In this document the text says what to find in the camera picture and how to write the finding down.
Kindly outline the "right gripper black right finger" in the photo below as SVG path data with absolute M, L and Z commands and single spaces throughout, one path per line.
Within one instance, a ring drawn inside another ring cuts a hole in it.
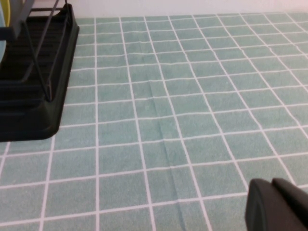
M 282 178 L 273 178 L 271 183 L 282 195 L 305 229 L 308 230 L 308 194 Z

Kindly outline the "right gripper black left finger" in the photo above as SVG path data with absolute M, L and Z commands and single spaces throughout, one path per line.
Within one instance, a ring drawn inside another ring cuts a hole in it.
M 249 185 L 245 222 L 248 231 L 290 231 L 293 215 L 271 183 L 254 179 Z

